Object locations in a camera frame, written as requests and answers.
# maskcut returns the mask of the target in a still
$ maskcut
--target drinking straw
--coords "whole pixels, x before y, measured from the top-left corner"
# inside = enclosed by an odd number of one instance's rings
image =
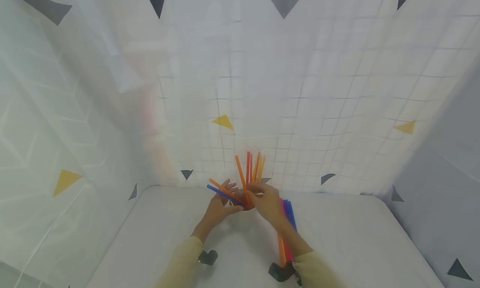
[[[277,233],[277,239],[278,239],[278,254],[280,255],[280,266],[283,267],[285,266],[285,263],[287,262],[287,260],[285,260],[285,249],[283,246],[283,239],[278,233]]]
[[[223,193],[225,194],[228,194],[231,198],[234,198],[236,199],[237,201],[241,202],[241,200],[236,197],[233,193],[231,193],[230,191],[228,191],[227,189],[225,189],[225,187],[223,187],[221,184],[215,182],[215,180],[213,178],[209,178],[208,179],[210,181],[210,183],[214,184],[215,186],[217,186],[218,189],[220,189],[220,191],[222,191]]]
[[[297,223],[295,222],[295,216],[293,215],[293,208],[292,208],[292,202],[290,200],[287,201],[287,207],[288,207],[288,214],[290,215],[290,222],[293,225],[295,231],[297,230]]]
[[[212,187],[212,186],[210,186],[210,185],[207,185],[207,188],[210,189],[210,190],[212,190],[212,191],[215,191],[216,193],[220,194],[221,196],[223,196],[223,197],[231,200],[232,203],[237,203],[238,205],[244,206],[244,203],[242,203],[242,202],[234,199],[233,197],[230,197],[228,194],[224,193],[223,191],[218,190],[218,189],[215,188],[215,187]]]
[[[243,185],[243,190],[245,194],[245,201],[247,206],[250,207],[250,197],[247,194],[247,184],[245,183],[245,178],[243,177],[243,171],[241,170],[239,155],[235,155],[235,161],[237,162],[237,168],[239,169],[241,184]]]
[[[255,169],[253,169],[253,182],[257,182],[257,173],[258,173],[259,162],[260,162],[260,152],[257,153],[257,159],[255,161]]]
[[[240,180],[241,180],[243,189],[247,189],[247,185],[245,184],[245,178],[243,177],[243,172],[241,171],[239,155],[235,155],[235,161],[237,161],[237,168],[239,169]]]
[[[266,159],[267,159],[267,156],[266,156],[266,155],[263,155],[263,156],[262,156],[262,160],[260,161],[260,167],[259,167],[258,178],[257,178],[257,181],[258,181],[258,182],[261,182],[261,181],[262,181],[263,165],[265,165],[265,160],[266,160]]]
[[[247,174],[247,184],[250,183],[250,152],[247,152],[247,170],[245,172]]]
[[[286,213],[286,209],[285,209],[285,202],[287,202],[287,200],[284,200],[284,199],[281,199],[282,200],[282,209],[283,209],[283,213],[285,216],[287,216],[287,213]],[[287,260],[290,260],[291,262],[293,262],[293,256],[290,252],[290,249],[288,249],[288,245],[285,243],[284,244],[284,248],[285,248],[285,257]]]
[[[250,182],[255,183],[255,179],[253,178],[253,153],[250,153]]]

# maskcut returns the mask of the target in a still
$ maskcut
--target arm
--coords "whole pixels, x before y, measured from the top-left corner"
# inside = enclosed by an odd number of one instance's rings
[[[274,227],[290,247],[294,257],[293,267],[300,274],[303,287],[344,288],[328,264],[303,240],[285,217],[278,190],[260,183],[250,184],[249,190],[263,193],[262,196],[256,196],[247,191],[260,215]]]
[[[238,189],[235,188],[236,183],[228,184],[229,182],[230,180],[225,181],[222,186],[231,192],[236,191]],[[215,194],[192,235],[173,250],[167,269],[158,279],[154,288],[189,287],[200,266],[198,256],[203,251],[203,244],[208,234],[228,215],[243,210],[241,206],[225,207],[226,203],[227,199]]]

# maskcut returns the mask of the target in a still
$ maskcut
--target person's right hand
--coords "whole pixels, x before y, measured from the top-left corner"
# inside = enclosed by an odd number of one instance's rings
[[[267,184],[250,183],[247,184],[247,193],[260,215],[273,227],[286,219],[278,189]]]

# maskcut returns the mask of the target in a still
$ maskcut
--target bundle of straws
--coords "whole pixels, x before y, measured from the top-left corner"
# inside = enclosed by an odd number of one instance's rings
[[[247,152],[247,170],[245,172],[245,177],[243,176],[243,171],[240,165],[240,159],[238,155],[235,155],[235,161],[237,162],[237,168],[239,170],[241,184],[244,190],[247,190],[247,184],[249,183],[260,183],[262,181],[263,166],[265,165],[266,155],[260,152],[257,153],[257,159],[255,162],[255,167],[253,167],[253,155],[251,152]],[[209,181],[217,186],[218,189],[207,185],[207,188],[215,191],[227,199],[230,199],[234,205],[243,206],[245,210],[250,210],[253,208],[253,203],[249,199],[247,193],[244,193],[245,199],[241,200],[239,197],[235,196],[233,193],[222,187],[219,183],[214,181],[212,178]]]
[[[251,152],[247,152],[247,170],[246,176],[243,176],[243,171],[240,164],[240,159],[238,155],[235,155],[235,161],[237,162],[237,168],[240,175],[240,180],[244,190],[247,190],[247,184],[249,183],[260,183],[262,181],[262,173],[263,173],[263,165],[265,165],[266,155],[260,152],[257,153],[255,161],[255,167],[253,167],[253,155]],[[219,183],[217,183],[212,178],[209,181],[218,187],[218,189],[207,185],[207,188],[210,190],[215,191],[216,193],[220,194],[221,196],[230,199],[234,205],[240,205],[245,208],[245,210],[250,210],[253,208],[253,203],[249,199],[247,193],[244,193],[245,199],[242,200],[239,197],[235,196],[233,193],[222,187]],[[288,221],[293,225],[294,229],[297,230],[297,225],[295,223],[295,217],[293,215],[293,208],[292,203],[289,200],[280,199],[282,203],[282,208],[285,216],[287,217]],[[283,238],[277,234],[278,237],[278,251],[280,254],[280,264],[281,266],[285,266],[288,261],[293,261],[293,256],[291,254],[288,245],[284,243]]]

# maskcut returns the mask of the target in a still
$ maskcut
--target blue straw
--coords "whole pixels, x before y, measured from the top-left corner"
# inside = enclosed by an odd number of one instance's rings
[[[225,192],[218,190],[218,189],[215,188],[215,187],[212,187],[212,186],[210,186],[210,185],[207,185],[207,188],[210,189],[210,190],[212,190],[212,191],[215,191],[216,193],[220,194],[221,196],[223,196],[223,197],[231,200],[233,203],[237,203],[238,205],[241,205],[241,206],[245,205],[244,203],[239,202],[238,200],[234,199],[233,197],[231,197],[230,195],[226,194]]]
[[[287,217],[288,221],[290,221],[291,225],[293,225],[292,218],[290,216],[290,208],[288,207],[288,200],[283,200],[283,207],[285,208],[285,216]]]
[[[290,212],[291,216],[291,223],[293,224],[293,227],[295,231],[297,230],[297,223],[295,222],[295,215],[293,215],[293,208],[292,208],[292,202],[290,200],[287,201],[288,203],[288,211]]]

